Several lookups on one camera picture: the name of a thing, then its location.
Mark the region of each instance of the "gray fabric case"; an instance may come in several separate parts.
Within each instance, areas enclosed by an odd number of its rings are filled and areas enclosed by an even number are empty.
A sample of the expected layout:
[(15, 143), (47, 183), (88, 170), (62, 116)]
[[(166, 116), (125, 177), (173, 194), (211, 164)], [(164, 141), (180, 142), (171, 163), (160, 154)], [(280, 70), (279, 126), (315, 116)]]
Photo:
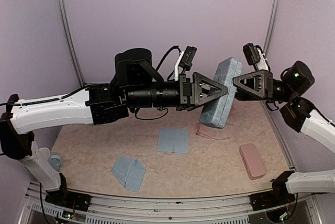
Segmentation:
[(235, 97), (236, 87), (232, 79), (242, 72), (242, 63), (235, 58), (228, 58), (219, 63), (214, 81), (228, 88), (228, 94), (204, 105), (199, 122), (205, 126), (223, 128)]

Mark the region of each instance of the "blue cloth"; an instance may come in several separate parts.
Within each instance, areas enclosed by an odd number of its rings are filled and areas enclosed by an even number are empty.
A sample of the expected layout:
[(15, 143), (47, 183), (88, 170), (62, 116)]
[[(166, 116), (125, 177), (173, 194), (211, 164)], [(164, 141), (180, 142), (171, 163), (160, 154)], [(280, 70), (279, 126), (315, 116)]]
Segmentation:
[(162, 127), (159, 132), (157, 151), (188, 153), (188, 129)]
[(146, 168), (139, 160), (119, 156), (111, 171), (125, 189), (138, 192), (141, 188)]
[(235, 58), (228, 58), (219, 63), (214, 81), (226, 86), (228, 94), (204, 105), (199, 119), (201, 124), (214, 128), (225, 126), (236, 93), (232, 80), (241, 72), (242, 63)]

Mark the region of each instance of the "white wall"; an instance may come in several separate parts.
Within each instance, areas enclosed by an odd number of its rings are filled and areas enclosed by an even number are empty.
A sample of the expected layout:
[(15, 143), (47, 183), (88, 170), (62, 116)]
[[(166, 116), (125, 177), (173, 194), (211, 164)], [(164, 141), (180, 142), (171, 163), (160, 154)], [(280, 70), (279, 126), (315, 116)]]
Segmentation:
[[(156, 66), (173, 45), (198, 48), (192, 72), (213, 77), (220, 61), (245, 62), (242, 47), (263, 44), (272, 0), (65, 0), (76, 53), (87, 83), (110, 82), (114, 56), (148, 48)], [(173, 70), (177, 53), (162, 65)], [(244, 71), (252, 70), (247, 65)]]
[[(56, 0), (0, 0), (0, 102), (13, 93), (29, 99), (77, 87)], [(59, 130), (36, 131), (35, 140), (51, 147)], [(1, 223), (14, 223), (30, 179), (21, 164), (0, 156)]]
[[(327, 117), (335, 119), (335, 0), (281, 0), (269, 51), (274, 76), (293, 65), (305, 62), (315, 77), (306, 92)], [(301, 172), (335, 169), (335, 154), (313, 139), (285, 125), (280, 113), (272, 113)], [(334, 223), (335, 195), (322, 195), (319, 202), (325, 219)]]

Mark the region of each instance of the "pink eyeglass case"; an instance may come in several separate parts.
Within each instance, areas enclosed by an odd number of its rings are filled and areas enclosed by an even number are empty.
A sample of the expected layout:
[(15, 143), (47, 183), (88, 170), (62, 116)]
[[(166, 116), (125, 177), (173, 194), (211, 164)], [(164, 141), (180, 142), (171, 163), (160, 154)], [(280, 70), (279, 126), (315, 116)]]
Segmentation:
[(254, 144), (240, 146), (240, 154), (244, 162), (249, 179), (257, 180), (266, 174), (264, 164)]

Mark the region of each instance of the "beige table surface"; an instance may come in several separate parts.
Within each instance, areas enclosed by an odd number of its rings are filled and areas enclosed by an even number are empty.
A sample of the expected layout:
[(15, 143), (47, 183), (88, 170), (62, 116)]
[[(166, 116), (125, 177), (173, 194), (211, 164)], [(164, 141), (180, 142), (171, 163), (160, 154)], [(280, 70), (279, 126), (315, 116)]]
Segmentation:
[[(68, 188), (92, 193), (147, 198), (193, 198), (235, 195), (271, 188), (270, 180), (288, 170), (282, 150), (260, 102), (235, 101), (223, 129), (201, 126), (201, 108), (192, 112), (170, 109), (154, 121), (131, 115), (101, 126), (64, 126), (52, 149), (63, 158), (61, 172)], [(141, 117), (157, 116), (142, 109)], [(187, 154), (157, 151), (161, 127), (189, 129)], [(250, 180), (239, 146), (255, 144), (266, 175)], [(138, 193), (124, 189), (111, 169), (118, 156), (139, 159), (146, 173)]]

